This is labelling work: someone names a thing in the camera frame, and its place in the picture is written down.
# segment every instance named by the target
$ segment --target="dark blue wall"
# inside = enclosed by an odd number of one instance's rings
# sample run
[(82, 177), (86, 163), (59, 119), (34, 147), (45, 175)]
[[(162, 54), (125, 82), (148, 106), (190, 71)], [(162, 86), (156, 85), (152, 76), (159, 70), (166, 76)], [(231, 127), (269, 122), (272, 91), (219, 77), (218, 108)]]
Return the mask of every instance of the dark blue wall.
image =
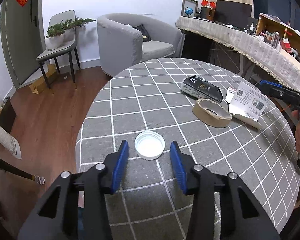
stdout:
[(284, 23), (290, 20), (291, 14), (295, 12), (295, 20), (291, 22), (291, 27), (300, 30), (300, 7), (295, 0), (253, 0), (254, 17), (258, 18), (259, 13), (266, 13), (277, 16)]

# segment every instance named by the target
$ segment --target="door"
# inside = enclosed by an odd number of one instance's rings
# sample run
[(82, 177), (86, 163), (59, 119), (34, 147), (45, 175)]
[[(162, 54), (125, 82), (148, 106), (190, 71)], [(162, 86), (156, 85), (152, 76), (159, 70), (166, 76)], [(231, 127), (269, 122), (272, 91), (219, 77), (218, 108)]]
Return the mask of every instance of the door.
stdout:
[(38, 68), (42, 53), (38, 24), (38, 0), (4, 0), (1, 9), (2, 48), (16, 89)]

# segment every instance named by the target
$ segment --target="bonsai plant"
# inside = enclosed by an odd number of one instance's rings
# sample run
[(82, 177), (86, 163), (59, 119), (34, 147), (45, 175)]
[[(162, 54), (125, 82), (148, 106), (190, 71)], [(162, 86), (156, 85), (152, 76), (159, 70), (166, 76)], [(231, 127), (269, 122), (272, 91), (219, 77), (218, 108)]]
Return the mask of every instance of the bonsai plant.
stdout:
[(87, 25), (88, 23), (95, 22), (95, 21), (96, 20), (92, 20), (90, 18), (81, 19), (81, 18), (76, 17), (74, 20), (72, 20), (72, 19), (66, 20), (62, 25), (65, 30), (70, 30), (77, 26), (83, 27), (83, 26)]
[(48, 50), (53, 50), (60, 47), (63, 43), (65, 33), (62, 23), (57, 23), (48, 28), (47, 36), (44, 39)]
[(65, 33), (65, 41), (71, 41), (74, 38), (74, 30), (76, 27), (83, 27), (87, 25), (88, 23), (94, 22), (95, 20), (92, 20), (90, 18), (87, 19), (81, 19), (76, 17), (74, 20), (66, 20), (62, 26), (63, 29), (66, 31)]
[(83, 27), (94, 21), (90, 18), (81, 19), (76, 17), (74, 20), (70, 19), (64, 22), (62, 20), (60, 23), (50, 26), (47, 31), (47, 37), (44, 39), (47, 49), (53, 50), (60, 47), (64, 41), (71, 41), (74, 38), (74, 29), (77, 26)]
[(48, 28), (48, 31), (47, 31), (47, 37), (46, 38), (50, 38), (50, 37), (54, 37), (54, 36), (57, 36), (57, 35), (61, 35), (65, 33), (65, 30), (64, 30), (64, 26), (62, 23), (57, 23), (55, 25), (52, 25)]

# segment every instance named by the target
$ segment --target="person's arm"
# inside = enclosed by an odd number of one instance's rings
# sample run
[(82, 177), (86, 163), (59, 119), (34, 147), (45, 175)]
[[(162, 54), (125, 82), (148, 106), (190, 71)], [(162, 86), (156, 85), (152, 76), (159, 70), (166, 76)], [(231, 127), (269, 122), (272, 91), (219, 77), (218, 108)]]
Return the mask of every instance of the person's arm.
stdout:
[[(292, 116), (299, 119), (299, 111), (298, 110), (292, 111)], [(295, 138), (296, 138), (296, 150), (298, 153), (300, 153), (300, 121), (296, 126)]]

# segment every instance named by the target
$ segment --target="black snack package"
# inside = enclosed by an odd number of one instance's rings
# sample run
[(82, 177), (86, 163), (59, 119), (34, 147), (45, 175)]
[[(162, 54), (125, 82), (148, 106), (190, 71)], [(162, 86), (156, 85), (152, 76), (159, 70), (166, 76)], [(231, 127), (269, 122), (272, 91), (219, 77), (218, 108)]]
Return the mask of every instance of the black snack package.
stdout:
[(196, 75), (183, 80), (181, 91), (198, 99), (207, 98), (217, 103), (221, 103), (223, 100), (222, 92), (219, 87), (212, 85)]

